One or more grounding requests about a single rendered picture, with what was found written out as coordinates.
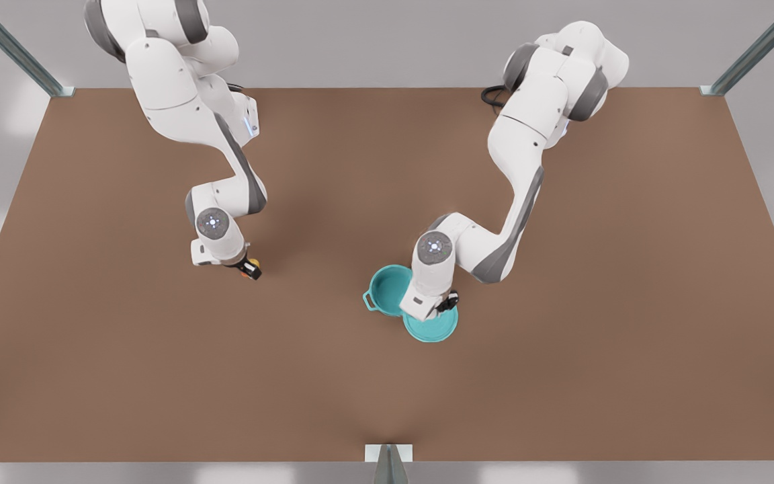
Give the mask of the teal pot lid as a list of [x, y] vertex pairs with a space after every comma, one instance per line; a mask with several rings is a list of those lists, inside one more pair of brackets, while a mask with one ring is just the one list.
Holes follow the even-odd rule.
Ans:
[[437, 313], [432, 319], [418, 321], [408, 313], [402, 314], [406, 331], [418, 341], [425, 343], [442, 342], [454, 333], [458, 325], [460, 313], [454, 307], [448, 311]]

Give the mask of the teal pot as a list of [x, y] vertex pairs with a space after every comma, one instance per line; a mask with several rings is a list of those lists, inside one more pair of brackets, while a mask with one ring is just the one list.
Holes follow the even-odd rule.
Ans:
[[400, 302], [411, 284], [411, 268], [406, 266], [384, 266], [370, 281], [368, 291], [363, 294], [363, 303], [369, 311], [378, 311], [389, 317], [402, 317]]

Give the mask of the silver frame post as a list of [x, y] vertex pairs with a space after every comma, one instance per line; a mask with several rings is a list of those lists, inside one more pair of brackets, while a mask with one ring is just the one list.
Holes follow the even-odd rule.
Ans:
[[71, 97], [74, 96], [76, 89], [73, 86], [64, 86], [46, 70], [43, 65], [19, 43], [7, 28], [4, 28], [0, 22], [0, 49], [21, 68], [34, 83], [40, 86], [47, 95], [51, 97]]
[[702, 96], [725, 96], [774, 49], [774, 22], [728, 67], [712, 85], [701, 85]]
[[412, 444], [366, 444], [363, 460], [374, 462], [374, 484], [409, 484], [405, 463], [413, 460]]

